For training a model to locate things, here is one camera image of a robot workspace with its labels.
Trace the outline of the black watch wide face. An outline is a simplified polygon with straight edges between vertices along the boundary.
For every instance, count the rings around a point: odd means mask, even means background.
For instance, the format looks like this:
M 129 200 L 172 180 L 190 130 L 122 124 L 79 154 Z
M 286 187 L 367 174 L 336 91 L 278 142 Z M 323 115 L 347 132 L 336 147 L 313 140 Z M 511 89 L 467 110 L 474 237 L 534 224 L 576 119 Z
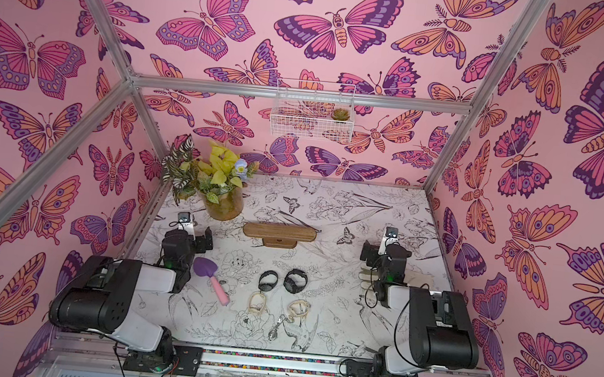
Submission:
M 308 276 L 301 269 L 291 269 L 284 277 L 284 288 L 288 293 L 301 293 L 309 283 Z

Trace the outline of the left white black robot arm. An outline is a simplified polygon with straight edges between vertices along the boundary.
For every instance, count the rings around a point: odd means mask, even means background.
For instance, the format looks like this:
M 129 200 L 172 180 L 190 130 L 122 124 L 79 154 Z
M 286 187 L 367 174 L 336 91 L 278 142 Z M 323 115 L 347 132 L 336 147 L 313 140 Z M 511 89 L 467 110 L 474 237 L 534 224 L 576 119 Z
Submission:
M 203 351 L 177 347 L 169 328 L 133 309 L 136 296 L 176 295 L 191 279 L 195 256 L 213 249 L 212 232 L 195 236 L 172 229 L 162 240 L 163 264 L 136 259 L 93 256 L 58 293 L 49 307 L 49 320 L 66 331 L 96 333 L 126 348 L 120 359 L 126 371 L 171 373 L 193 377 Z

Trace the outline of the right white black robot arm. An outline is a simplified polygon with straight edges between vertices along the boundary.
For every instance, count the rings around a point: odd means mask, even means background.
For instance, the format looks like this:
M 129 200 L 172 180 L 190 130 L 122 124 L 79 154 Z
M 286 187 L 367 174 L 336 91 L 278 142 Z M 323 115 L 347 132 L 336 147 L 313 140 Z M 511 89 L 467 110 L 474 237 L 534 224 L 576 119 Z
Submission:
M 395 316 L 392 343 L 376 350 L 372 361 L 343 360 L 345 377 L 418 377 L 435 368 L 471 370 L 479 350 L 463 295 L 410 286 L 406 262 L 412 252 L 397 242 L 364 243 L 360 259 L 371 269 L 374 312 L 381 307 Z

